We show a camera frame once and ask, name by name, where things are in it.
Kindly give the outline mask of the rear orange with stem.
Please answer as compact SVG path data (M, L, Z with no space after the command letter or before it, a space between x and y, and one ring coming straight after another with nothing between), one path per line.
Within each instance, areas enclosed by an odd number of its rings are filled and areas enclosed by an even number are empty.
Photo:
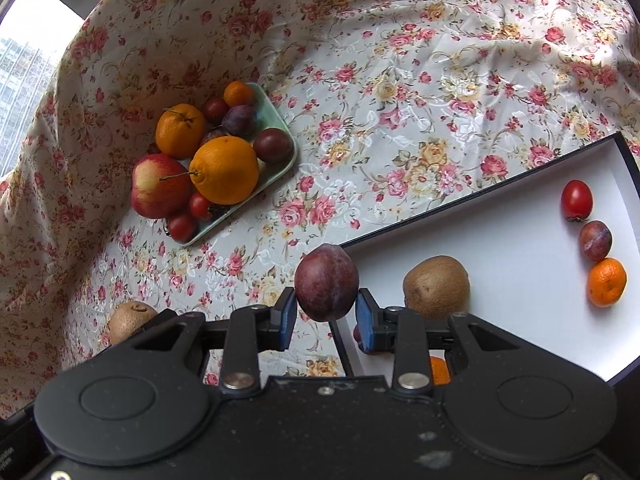
M191 158L207 132L202 112L191 104L178 104L163 111L155 128L155 144L175 159Z

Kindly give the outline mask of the brown kiwi large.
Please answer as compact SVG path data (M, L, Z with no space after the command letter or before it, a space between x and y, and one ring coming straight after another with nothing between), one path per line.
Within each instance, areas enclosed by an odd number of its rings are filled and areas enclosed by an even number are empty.
M435 256L411 269L402 282L405 306L427 321L443 321L469 310L471 285L465 267L450 256Z

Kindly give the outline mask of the red tomato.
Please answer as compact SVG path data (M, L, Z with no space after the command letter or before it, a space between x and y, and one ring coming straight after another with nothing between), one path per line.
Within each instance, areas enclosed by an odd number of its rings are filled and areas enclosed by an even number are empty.
M360 335L358 325L356 325L352 330L352 336L354 337L357 344L361 344L361 335Z
M593 208L593 197L590 187L581 180L570 180L564 186L561 195L561 209L567 221L586 220Z

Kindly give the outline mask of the dark plum tray right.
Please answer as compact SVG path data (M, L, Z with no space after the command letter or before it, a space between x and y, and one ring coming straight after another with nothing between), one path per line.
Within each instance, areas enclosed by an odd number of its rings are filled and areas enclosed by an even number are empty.
M257 157L266 164L278 164L291 158L294 145L284 130L265 128L256 136L253 148Z

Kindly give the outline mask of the red tomato tray front-right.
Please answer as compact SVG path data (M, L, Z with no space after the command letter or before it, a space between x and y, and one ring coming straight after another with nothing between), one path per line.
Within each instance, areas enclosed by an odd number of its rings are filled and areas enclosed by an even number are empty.
M190 213L195 219L211 222L214 218L213 204L200 193L195 192L189 200Z

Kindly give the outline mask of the floral tablecloth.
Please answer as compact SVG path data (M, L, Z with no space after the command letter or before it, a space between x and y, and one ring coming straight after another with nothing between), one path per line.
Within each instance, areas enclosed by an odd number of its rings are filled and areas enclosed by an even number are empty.
M189 248L130 207L167 107L258 82L299 163ZM639 146L625 0L102 0L1 175L1 413L100 352L122 302L225 318L301 256L609 134Z

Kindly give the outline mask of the small mandarin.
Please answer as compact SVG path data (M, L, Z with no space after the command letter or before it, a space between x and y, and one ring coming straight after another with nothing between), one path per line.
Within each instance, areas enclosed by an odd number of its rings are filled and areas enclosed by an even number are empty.
M245 82L235 80L224 88L222 98L228 107L252 105L254 101L254 90Z
M447 385L451 382L447 362L438 356L431 356L432 378L435 386Z

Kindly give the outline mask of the small mandarin on tray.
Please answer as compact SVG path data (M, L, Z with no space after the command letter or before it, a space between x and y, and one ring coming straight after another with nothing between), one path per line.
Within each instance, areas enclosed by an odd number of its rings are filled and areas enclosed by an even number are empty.
M222 98L228 107L252 105L254 101L254 90L245 82L235 80L224 88Z

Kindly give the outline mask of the large orange with stem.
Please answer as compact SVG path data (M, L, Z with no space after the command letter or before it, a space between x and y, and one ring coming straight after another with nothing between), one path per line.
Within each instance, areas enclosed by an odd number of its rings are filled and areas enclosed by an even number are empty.
M254 148L238 136L218 136L203 144L189 168L160 177L160 182L188 176L206 200L231 206L247 200L260 176Z

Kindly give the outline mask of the purple plum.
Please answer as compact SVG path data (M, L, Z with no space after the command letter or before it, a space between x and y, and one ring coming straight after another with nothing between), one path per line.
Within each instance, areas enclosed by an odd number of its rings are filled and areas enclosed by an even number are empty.
M613 235L600 220L587 222L579 232L578 243L582 255L592 262L603 260L613 245Z

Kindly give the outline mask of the light green rectangular tray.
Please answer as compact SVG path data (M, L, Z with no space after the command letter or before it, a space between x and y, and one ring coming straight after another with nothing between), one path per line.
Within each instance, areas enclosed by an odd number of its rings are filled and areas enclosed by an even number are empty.
M190 160L192 182L209 201L205 217L181 247L190 246L220 226L254 197L283 178L296 164L294 136L259 84L235 81L224 90L242 89L216 134Z

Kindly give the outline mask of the red tomato tray rear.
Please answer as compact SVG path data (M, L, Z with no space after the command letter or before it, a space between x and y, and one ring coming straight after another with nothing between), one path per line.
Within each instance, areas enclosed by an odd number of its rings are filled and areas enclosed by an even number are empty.
M230 106L220 96L211 96L201 108L203 116L212 125L220 125L229 110Z

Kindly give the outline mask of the dark plum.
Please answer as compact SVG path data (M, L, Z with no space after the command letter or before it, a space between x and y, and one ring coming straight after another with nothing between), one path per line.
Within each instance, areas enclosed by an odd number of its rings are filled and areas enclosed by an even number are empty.
M312 320L336 321L356 301L359 273L343 248L322 244L299 261L294 289L299 307Z

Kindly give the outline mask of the white box with black rim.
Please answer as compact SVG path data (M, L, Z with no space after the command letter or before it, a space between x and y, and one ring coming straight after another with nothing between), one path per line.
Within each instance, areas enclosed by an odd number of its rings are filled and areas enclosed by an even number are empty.
M590 304L580 226L562 215L562 189L573 180L590 188L592 218L611 230L611 256L627 273L622 298L609 308ZM383 307L402 304L414 266L450 256L469 274L470 310L479 318L608 382L639 362L639 170L618 134L356 238L345 250Z

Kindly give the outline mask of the large red apple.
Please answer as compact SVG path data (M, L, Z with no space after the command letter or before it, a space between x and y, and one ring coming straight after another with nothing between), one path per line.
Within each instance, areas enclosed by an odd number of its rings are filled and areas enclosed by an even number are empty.
M163 219L188 206L192 182L181 162L165 154L145 155L132 170L131 207L148 219Z

